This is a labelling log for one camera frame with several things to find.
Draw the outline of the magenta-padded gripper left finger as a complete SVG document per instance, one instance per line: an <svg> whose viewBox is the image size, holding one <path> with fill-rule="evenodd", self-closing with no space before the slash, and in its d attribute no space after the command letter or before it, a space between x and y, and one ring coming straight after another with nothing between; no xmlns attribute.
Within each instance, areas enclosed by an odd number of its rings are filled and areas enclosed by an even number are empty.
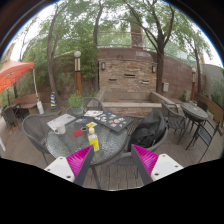
<svg viewBox="0 0 224 224"><path fill-rule="evenodd" d="M68 157L58 157L45 171L82 186L93 156L94 149L90 145Z"/></svg>

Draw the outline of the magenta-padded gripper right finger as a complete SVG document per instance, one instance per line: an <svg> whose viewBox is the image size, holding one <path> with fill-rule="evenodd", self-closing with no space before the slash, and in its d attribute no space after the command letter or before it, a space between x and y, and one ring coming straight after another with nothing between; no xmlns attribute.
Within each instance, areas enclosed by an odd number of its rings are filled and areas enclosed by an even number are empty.
<svg viewBox="0 0 224 224"><path fill-rule="evenodd" d="M183 169L183 166L167 154L157 155L137 145L131 146L131 156L144 185Z"/></svg>

